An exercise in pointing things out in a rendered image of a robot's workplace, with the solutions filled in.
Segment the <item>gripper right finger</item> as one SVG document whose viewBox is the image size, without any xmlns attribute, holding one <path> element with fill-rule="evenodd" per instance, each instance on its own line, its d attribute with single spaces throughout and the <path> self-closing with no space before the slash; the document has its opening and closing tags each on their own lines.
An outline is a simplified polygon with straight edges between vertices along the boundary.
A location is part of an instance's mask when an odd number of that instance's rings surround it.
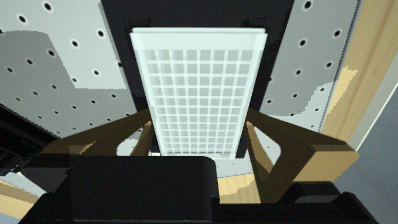
<svg viewBox="0 0 398 224">
<path fill-rule="evenodd" d="M 280 147 L 273 165 L 253 125 Z M 243 133 L 261 203 L 277 203 L 298 182 L 333 182 L 359 154 L 343 140 L 248 107 Z"/>
</svg>

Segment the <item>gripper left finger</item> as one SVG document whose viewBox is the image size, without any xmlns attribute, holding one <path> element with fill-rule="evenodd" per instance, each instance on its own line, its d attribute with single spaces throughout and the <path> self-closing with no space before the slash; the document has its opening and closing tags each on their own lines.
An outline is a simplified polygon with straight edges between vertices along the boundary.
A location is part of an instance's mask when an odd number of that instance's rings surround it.
<svg viewBox="0 0 398 224">
<path fill-rule="evenodd" d="M 52 141 L 39 154 L 118 156 L 118 146 L 143 126 L 139 140 L 130 156 L 148 156 L 155 130 L 149 108 Z"/>
</svg>

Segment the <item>grey perforated base plate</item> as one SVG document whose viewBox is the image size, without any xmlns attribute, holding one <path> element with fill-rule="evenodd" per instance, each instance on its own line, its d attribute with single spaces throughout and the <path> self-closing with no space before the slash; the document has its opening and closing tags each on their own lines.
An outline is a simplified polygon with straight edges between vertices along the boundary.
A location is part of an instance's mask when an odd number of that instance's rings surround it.
<svg viewBox="0 0 398 224">
<path fill-rule="evenodd" d="M 321 133 L 364 0 L 295 0 L 260 112 Z M 137 113 L 101 0 L 0 0 L 0 107 L 61 139 Z"/>
</svg>

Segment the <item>black well plate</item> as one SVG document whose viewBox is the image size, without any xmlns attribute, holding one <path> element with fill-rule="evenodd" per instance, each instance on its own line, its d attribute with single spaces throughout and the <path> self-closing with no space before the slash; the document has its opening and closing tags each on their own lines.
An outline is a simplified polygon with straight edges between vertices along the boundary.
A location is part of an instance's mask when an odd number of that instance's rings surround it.
<svg viewBox="0 0 398 224">
<path fill-rule="evenodd" d="M 20 138 L 0 129 L 0 176 L 6 176 L 9 172 L 14 171 L 37 151 L 19 142 L 20 140 Z"/>
</svg>

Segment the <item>clear well plate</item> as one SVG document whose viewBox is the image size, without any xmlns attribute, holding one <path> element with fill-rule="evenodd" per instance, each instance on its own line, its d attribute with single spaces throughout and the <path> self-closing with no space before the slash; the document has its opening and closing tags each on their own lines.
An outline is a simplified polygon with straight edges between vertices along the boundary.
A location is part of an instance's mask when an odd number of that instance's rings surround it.
<svg viewBox="0 0 398 224">
<path fill-rule="evenodd" d="M 161 156 L 235 159 L 265 30 L 132 28 Z"/>
</svg>

